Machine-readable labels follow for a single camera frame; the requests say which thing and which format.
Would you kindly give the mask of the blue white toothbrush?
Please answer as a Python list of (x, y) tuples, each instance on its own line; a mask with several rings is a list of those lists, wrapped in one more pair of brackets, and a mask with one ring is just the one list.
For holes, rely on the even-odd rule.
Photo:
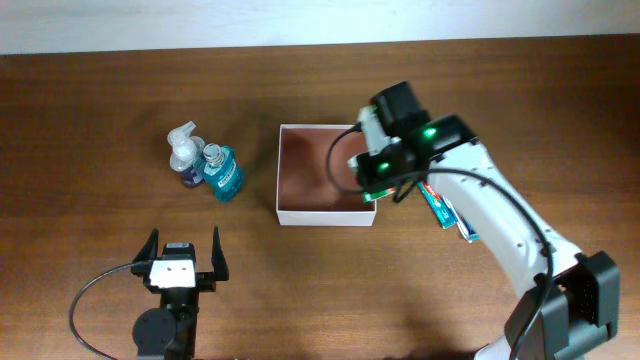
[(444, 198), (444, 203), (446, 204), (446, 206), (450, 210), (451, 214), (455, 218), (456, 226), (457, 226), (457, 228), (459, 230), (459, 233), (462, 236), (462, 238), (468, 243), (473, 243), (473, 242), (479, 241), (480, 237), (479, 237), (478, 233), (470, 225), (470, 223), (464, 217), (462, 217), (460, 215), (460, 213), (455, 209), (455, 207), (453, 206), (451, 201), (449, 199), (447, 199), (447, 198)]

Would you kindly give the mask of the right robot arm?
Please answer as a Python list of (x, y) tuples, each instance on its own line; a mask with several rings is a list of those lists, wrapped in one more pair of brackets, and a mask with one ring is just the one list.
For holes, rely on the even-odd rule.
[(356, 130), (366, 152), (349, 161), (367, 201), (425, 182), (476, 231), (520, 300), (502, 336), (473, 359), (581, 359), (618, 333), (620, 271), (550, 226), (501, 174), (457, 115), (432, 118), (406, 82), (374, 95)]

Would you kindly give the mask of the toothpaste tube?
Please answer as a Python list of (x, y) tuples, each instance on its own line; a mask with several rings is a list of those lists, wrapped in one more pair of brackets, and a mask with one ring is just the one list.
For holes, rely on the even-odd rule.
[(448, 229), (457, 223), (456, 218), (452, 214), (450, 208), (446, 205), (443, 198), (425, 182), (419, 184), (420, 191), (424, 195), (428, 205), (431, 207), (436, 219), (443, 229)]

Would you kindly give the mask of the green soap packet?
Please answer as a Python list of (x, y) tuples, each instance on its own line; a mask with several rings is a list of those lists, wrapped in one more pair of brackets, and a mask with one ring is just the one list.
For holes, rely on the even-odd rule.
[(384, 198), (390, 195), (393, 195), (396, 192), (396, 189), (394, 187), (385, 189), (385, 190), (381, 190), (378, 192), (373, 192), (373, 193), (368, 193), (368, 192), (364, 192), (363, 193), (363, 201), (365, 203), (369, 203), (369, 202), (375, 202), (380, 198)]

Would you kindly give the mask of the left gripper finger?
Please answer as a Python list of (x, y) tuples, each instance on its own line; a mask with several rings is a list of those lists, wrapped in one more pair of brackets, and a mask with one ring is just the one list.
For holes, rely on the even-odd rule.
[(147, 241), (136, 254), (133, 263), (150, 263), (156, 259), (158, 253), (159, 230), (153, 228)]
[(213, 266), (213, 276), (215, 280), (229, 279), (229, 268), (222, 250), (218, 226), (215, 226), (213, 231), (211, 264)]

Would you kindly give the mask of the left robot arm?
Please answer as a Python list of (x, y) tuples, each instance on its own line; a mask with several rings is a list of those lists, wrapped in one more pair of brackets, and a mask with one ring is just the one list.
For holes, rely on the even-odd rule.
[(160, 296), (160, 304), (143, 312), (133, 326), (139, 359), (195, 357), (199, 295), (214, 292), (218, 282), (229, 279), (218, 229), (213, 230), (211, 264), (211, 271), (198, 272), (193, 244), (175, 242), (160, 248), (159, 231), (151, 232), (131, 270), (149, 292)]

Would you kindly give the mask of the blue mouthwash bottle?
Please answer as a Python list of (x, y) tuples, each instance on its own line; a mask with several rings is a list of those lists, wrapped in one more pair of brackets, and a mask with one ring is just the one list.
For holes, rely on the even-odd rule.
[(204, 180), (213, 188), (218, 201), (231, 201), (244, 184), (244, 173), (237, 163), (235, 151), (229, 146), (210, 143), (204, 147), (203, 155), (206, 161)]

